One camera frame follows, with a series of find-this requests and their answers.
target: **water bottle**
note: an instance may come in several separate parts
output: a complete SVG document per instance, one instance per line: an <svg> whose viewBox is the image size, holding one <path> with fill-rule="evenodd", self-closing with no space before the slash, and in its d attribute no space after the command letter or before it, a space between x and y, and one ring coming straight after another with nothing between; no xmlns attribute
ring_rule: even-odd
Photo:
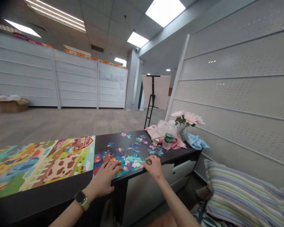
<svg viewBox="0 0 284 227"><path fill-rule="evenodd" d="M175 122L170 122L164 136L164 141L162 143L164 149L169 150L171 148L171 144L173 142L174 135L176 134L176 132L177 128Z"/></svg>

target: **fluorescent light panel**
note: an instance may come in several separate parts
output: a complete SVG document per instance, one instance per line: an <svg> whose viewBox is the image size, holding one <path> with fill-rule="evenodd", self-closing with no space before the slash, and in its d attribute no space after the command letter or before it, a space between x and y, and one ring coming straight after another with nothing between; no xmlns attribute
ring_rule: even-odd
<svg viewBox="0 0 284 227"><path fill-rule="evenodd" d="M185 7L179 0L154 0L146 15L165 27L184 10Z"/></svg>
<svg viewBox="0 0 284 227"><path fill-rule="evenodd" d="M85 55L88 55L88 56L92 56L91 53L88 53L88 52L86 52L86 51L79 50L79 49L77 49L77 48L70 47L70 46L67 46L67 45L64 45L64 44L63 44L63 46L64 46L66 49L68 49L68 50L72 50L72 51L77 52L77 53L80 53L80 54L85 54Z"/></svg>
<svg viewBox="0 0 284 227"><path fill-rule="evenodd" d="M22 32L20 32L17 29L14 29L14 28L11 28L11 27L8 27L8 26L4 26L4 25L1 25L1 24L0 24L0 29L8 31L8 32L17 32L17 33L23 34Z"/></svg>
<svg viewBox="0 0 284 227"><path fill-rule="evenodd" d="M126 61L125 60L123 60L123 59L121 59L121 58L115 58L115 61L117 61L117 62L120 62L120 63L126 63Z"/></svg>
<svg viewBox="0 0 284 227"><path fill-rule="evenodd" d="M83 33L86 33L84 21L75 18L39 0L25 0L25 2L38 14L50 18L66 26L69 26L78 31L81 31Z"/></svg>
<svg viewBox="0 0 284 227"><path fill-rule="evenodd" d="M149 41L148 39L144 38L143 36L141 36L141 35L139 35L135 32L133 32L128 39L129 43L131 43L131 44L133 44L133 45L135 45L139 48L143 47L148 41Z"/></svg>
<svg viewBox="0 0 284 227"><path fill-rule="evenodd" d="M9 20L4 19L5 21L7 21L8 23L10 23L12 26L14 26L15 28L17 28L18 30L34 35L34 36L38 36L41 38L41 36L39 36L33 29L29 28L29 27L25 27L23 25L17 24L15 22L11 22Z"/></svg>

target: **drop ceiling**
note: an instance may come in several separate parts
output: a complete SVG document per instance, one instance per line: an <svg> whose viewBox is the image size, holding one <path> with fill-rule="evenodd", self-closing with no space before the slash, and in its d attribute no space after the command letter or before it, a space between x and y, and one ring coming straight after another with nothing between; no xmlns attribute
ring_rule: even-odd
<svg viewBox="0 0 284 227"><path fill-rule="evenodd" d="M0 12L0 24L9 26L3 18L13 21L32 28L41 36L28 35L33 40L59 50L67 45L110 62L114 62L115 57L126 59L127 52L135 47L127 42L133 30L150 40L163 29L145 14L153 0L41 1L83 20L86 33L34 12L24 0L9 1ZM185 7L194 1L181 0ZM104 48L104 53L92 50L90 44Z"/></svg>

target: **blue towel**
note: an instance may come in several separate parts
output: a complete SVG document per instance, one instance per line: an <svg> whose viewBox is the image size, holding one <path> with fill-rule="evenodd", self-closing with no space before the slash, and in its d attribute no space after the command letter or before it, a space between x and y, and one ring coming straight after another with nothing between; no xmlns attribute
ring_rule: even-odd
<svg viewBox="0 0 284 227"><path fill-rule="evenodd" d="M201 150L202 148L210 149L210 147L205 143L205 141L202 140L199 136L184 132L184 137L186 142L196 150Z"/></svg>

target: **black easel stand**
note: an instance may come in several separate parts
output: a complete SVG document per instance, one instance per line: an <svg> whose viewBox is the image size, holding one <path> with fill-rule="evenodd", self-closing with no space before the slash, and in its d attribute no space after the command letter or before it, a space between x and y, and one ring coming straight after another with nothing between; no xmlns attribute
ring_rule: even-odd
<svg viewBox="0 0 284 227"><path fill-rule="evenodd" d="M148 76L148 77L152 77L152 94L151 94L150 97L149 97L149 102L148 102L148 108L147 108L147 114L146 114L146 119L145 119L144 128L145 128L145 126L146 126L146 121L147 121L147 119L149 119L149 121L148 121L148 127L149 127L149 124L150 124L150 122L151 122L152 109L153 109L153 108L157 108L157 107L154 106L154 105L155 105L155 97L156 97L156 95L155 95L155 88L154 88L154 77L161 77L161 76L156 76L156 75L147 75L147 76ZM151 97L152 97L151 114L150 114L150 116L148 117L148 111L149 111L149 107L150 107L150 104L151 104Z"/></svg>

